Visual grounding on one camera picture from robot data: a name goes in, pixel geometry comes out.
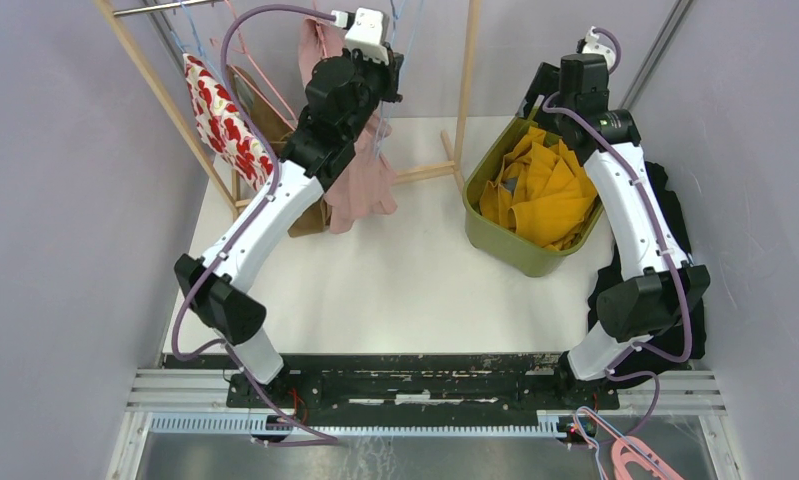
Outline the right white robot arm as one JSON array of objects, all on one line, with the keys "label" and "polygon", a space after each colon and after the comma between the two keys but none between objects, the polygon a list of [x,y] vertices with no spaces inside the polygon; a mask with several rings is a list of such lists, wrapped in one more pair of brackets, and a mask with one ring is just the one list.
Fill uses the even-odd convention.
[{"label": "right white robot arm", "polygon": [[595,53],[542,63],[518,115],[561,135],[597,190],[620,261],[621,280],[600,292],[596,323],[563,353],[552,382],[555,400],[577,408],[592,383],[624,382],[650,373],[632,358],[652,354],[669,365],[694,351],[692,313],[711,278],[673,235],[648,175],[642,138],[631,113],[609,107],[610,68]]}]

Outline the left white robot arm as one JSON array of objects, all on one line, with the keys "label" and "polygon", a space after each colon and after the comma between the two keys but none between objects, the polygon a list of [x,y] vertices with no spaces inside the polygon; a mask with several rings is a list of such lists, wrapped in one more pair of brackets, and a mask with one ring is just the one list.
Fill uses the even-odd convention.
[{"label": "left white robot arm", "polygon": [[253,378],[252,394],[266,406],[282,404],[290,382],[264,329],[267,309],[248,291],[289,227],[351,163],[355,143],[379,105],[401,101],[404,57],[386,54],[384,63],[358,49],[319,61],[305,88],[307,104],[268,185],[201,257],[184,254],[176,261],[184,307],[232,351]]}]

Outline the yellow jacket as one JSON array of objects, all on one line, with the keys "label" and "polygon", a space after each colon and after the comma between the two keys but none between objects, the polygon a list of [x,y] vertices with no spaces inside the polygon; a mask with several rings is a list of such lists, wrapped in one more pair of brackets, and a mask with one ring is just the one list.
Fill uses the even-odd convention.
[{"label": "yellow jacket", "polygon": [[484,184],[481,215],[535,245],[571,248],[582,235],[598,193],[575,153],[561,139],[530,126],[501,157]]}]

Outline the pink pleated skirt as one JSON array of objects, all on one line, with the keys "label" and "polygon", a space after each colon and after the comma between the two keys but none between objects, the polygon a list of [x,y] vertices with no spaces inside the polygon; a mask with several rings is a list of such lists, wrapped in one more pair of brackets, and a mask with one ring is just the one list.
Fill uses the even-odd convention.
[{"label": "pink pleated skirt", "polygon": [[[305,19],[299,29],[298,66],[302,83],[308,84],[316,64],[342,53],[343,32],[315,19]],[[331,208],[328,230],[346,233],[369,215],[391,215],[397,203],[391,187],[396,173],[382,153],[376,152],[380,117],[372,115],[355,142],[355,156],[324,195]]]}]

